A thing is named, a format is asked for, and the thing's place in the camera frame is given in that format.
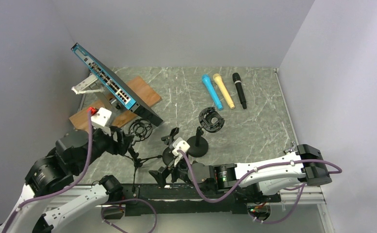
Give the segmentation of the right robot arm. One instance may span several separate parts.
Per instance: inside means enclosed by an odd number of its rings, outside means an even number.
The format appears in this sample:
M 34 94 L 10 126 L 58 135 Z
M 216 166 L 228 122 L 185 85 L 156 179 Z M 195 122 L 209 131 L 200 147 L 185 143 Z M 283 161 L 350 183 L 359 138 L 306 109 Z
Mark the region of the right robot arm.
M 160 187 L 166 186 L 168 176 L 172 177 L 172 182 L 180 179 L 196 184 L 202 192 L 228 192 L 252 185 L 250 196 L 255 201 L 262 201 L 295 184 L 321 186 L 332 181 L 320 150 L 308 144 L 290 148 L 284 156 L 275 159 L 214 166 L 196 161 L 188 164 L 179 150 L 175 152 L 177 163 L 172 160 L 166 167 L 149 171 Z

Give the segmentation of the blue microphone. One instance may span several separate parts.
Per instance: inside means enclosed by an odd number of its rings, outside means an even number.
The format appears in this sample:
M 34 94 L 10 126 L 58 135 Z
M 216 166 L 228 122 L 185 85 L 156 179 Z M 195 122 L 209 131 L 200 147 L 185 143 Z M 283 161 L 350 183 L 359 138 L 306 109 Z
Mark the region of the blue microphone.
M 204 74 L 204 75 L 202 75 L 201 79 L 202 79 L 203 84 L 207 88 L 207 90 L 208 90 L 214 104 L 216 105 L 217 109 L 223 110 L 223 105 L 222 105 L 222 103 L 221 103 L 212 83 L 211 83 L 210 76 L 208 74 Z

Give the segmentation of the black microphone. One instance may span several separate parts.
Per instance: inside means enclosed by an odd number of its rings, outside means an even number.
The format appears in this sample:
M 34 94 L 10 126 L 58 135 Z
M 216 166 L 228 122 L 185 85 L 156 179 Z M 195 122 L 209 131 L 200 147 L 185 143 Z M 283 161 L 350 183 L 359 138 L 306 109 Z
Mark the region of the black microphone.
M 232 80 L 233 80 L 233 83 L 236 87 L 240 104 L 241 104 L 243 109 L 246 109 L 247 108 L 246 97 L 245 97 L 245 94 L 244 94 L 240 75 L 238 73 L 233 73 Z

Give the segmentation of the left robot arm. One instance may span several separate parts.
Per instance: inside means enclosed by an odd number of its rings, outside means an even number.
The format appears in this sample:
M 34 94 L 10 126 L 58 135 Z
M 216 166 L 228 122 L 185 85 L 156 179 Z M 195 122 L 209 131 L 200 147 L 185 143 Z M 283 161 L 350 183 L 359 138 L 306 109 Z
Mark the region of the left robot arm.
M 104 152 L 124 155 L 133 136 L 118 127 L 103 130 L 73 130 L 56 141 L 55 147 L 37 160 L 25 177 L 22 193 L 11 214 L 0 224 L 0 233 L 55 233 L 66 224 L 106 202 L 124 200 L 123 186 L 113 175 L 106 175 L 74 200 L 46 211 L 59 194 L 75 186 L 88 167 Z

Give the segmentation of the gold microphone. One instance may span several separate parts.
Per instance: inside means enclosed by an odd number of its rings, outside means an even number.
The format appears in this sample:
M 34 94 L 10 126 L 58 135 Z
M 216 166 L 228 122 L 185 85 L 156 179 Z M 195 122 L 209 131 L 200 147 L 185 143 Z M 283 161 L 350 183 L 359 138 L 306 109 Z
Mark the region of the gold microphone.
M 228 106 L 230 109 L 234 109 L 235 108 L 235 105 L 234 105 L 234 102 L 222 80 L 222 77 L 220 74 L 216 73 L 213 75 L 213 80 L 214 82 L 217 84 L 218 88 L 220 89 L 225 101 L 227 102 Z

